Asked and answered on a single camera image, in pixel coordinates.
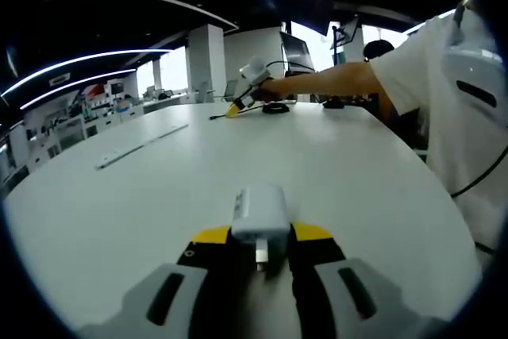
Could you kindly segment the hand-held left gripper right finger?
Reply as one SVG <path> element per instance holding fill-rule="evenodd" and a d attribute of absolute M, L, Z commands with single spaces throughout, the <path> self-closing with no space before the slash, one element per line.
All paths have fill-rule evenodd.
<path fill-rule="evenodd" d="M 447 325 L 409 308 L 400 287 L 318 225 L 292 223 L 287 259 L 304 338 L 433 338 Z"/>

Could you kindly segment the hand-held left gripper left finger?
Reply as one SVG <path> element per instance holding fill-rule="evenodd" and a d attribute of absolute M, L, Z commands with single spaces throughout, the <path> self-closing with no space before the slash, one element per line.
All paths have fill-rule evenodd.
<path fill-rule="evenodd" d="M 178 260 L 127 291 L 121 309 L 81 338 L 235 338 L 254 248 L 228 226 L 194 236 Z"/>

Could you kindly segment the person's right hand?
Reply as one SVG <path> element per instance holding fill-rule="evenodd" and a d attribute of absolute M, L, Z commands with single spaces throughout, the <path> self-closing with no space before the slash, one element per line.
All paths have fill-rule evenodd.
<path fill-rule="evenodd" d="M 269 77 L 263 81 L 252 93 L 252 98 L 257 102 L 278 102 L 285 97 L 279 80 Z"/>

